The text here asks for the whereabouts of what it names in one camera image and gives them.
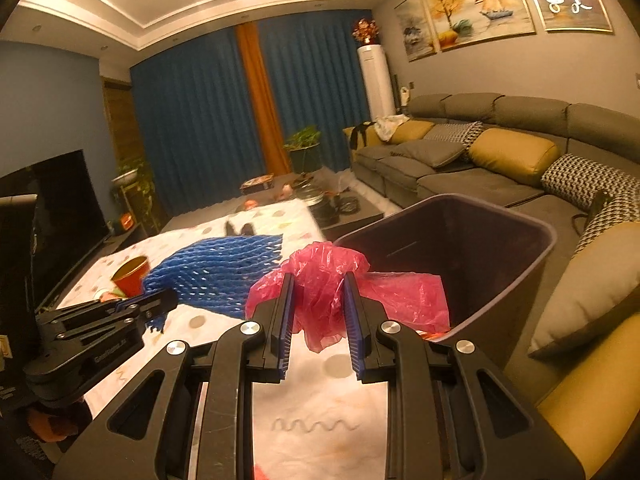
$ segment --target white tablecloth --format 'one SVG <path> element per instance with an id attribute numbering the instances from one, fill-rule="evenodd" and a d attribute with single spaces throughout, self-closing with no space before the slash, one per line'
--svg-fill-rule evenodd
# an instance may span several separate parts
<path id="1" fill-rule="evenodd" d="M 298 200 L 242 212 L 230 220 L 238 231 L 251 222 L 256 234 L 282 234 L 283 259 L 311 242 L 324 241 Z M 154 267 L 180 248 L 223 236 L 225 221 L 170 231 L 100 259 L 61 308 L 90 301 L 98 291 L 112 288 L 110 277 L 129 258 L 145 254 Z M 204 344 L 240 322 L 179 305 L 169 313 L 164 333 L 148 330 L 145 347 L 85 395 L 92 413 L 97 415 L 167 343 L 181 339 L 192 346 Z M 314 354 L 302 334 L 293 336 L 287 379 L 254 385 L 255 464 L 269 480 L 375 480 L 384 477 L 385 455 L 386 384 L 356 380 L 346 340 Z"/>

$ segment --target red plastic bag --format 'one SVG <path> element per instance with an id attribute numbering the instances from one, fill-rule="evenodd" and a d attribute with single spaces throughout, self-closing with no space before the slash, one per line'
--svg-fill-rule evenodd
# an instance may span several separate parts
<path id="1" fill-rule="evenodd" d="M 277 298 L 284 275 L 295 276 L 293 332 L 305 331 L 306 346 L 313 352 L 346 337 L 342 310 L 342 282 L 347 272 L 356 276 L 360 295 L 380 301 L 391 319 L 428 333 L 449 329 L 449 312 L 439 276 L 430 274 L 379 274 L 369 270 L 363 254 L 331 242 L 314 242 L 296 251 L 279 269 L 252 286 L 246 302 L 247 319 L 255 307 Z"/>
<path id="2" fill-rule="evenodd" d="M 389 319 L 428 334 L 450 330 L 447 298 L 440 276 L 368 272 L 356 281 L 361 297 L 382 303 Z"/>

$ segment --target houndstooth pillow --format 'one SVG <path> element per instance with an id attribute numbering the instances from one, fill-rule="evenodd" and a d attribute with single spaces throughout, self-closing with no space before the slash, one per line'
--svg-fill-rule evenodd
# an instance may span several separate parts
<path id="1" fill-rule="evenodd" d="M 546 192 L 571 202 L 583 211 L 589 210 L 598 190 L 616 197 L 638 187 L 640 180 L 634 176 L 571 153 L 561 156 L 542 176 L 542 188 Z"/>
<path id="2" fill-rule="evenodd" d="M 595 216 L 582 233 L 574 256 L 604 231 L 624 222 L 640 222 L 640 187 L 623 191 Z"/>
<path id="3" fill-rule="evenodd" d="M 448 140 L 449 142 L 461 142 L 466 150 L 460 156 L 464 162 L 469 161 L 468 149 L 476 142 L 476 139 L 484 131 L 481 121 L 475 123 L 449 123 L 436 124 L 424 137 L 431 140 Z"/>

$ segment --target white air conditioner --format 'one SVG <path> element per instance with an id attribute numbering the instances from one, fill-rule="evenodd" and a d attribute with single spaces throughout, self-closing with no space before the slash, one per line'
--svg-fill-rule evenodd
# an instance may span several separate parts
<path id="1" fill-rule="evenodd" d="M 371 119 L 396 114 L 389 66 L 382 45 L 365 45 L 358 49 Z"/>

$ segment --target blue foam net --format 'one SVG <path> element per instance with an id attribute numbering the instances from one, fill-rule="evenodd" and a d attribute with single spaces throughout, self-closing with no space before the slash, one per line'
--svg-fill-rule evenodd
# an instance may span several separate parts
<path id="1" fill-rule="evenodd" d="M 275 269 L 282 235 L 207 238 L 180 249 L 143 280 L 145 294 L 172 288 L 180 303 L 242 319 L 249 289 Z M 166 317 L 149 322 L 162 330 Z"/>

